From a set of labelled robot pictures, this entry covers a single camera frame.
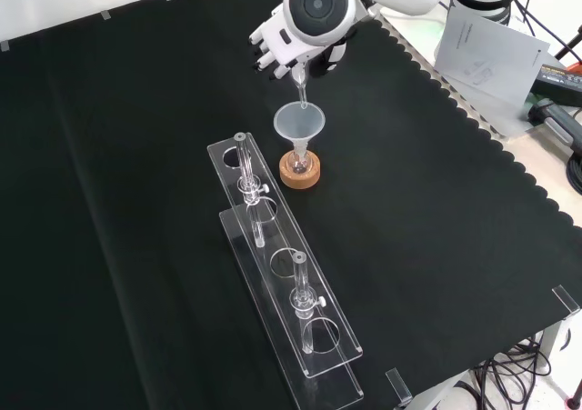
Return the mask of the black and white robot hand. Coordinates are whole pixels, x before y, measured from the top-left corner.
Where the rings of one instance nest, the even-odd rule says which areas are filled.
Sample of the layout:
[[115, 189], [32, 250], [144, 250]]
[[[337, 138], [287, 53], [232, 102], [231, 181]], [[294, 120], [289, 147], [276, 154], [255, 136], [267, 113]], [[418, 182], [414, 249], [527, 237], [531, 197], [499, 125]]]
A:
[[343, 58], [346, 43], [355, 32], [352, 26], [332, 45], [309, 45], [291, 33], [280, 4], [272, 11], [271, 17], [249, 36], [248, 42], [256, 47], [259, 55], [255, 70], [268, 71], [271, 80], [291, 75], [302, 84], [308, 77], [321, 78], [331, 73]]

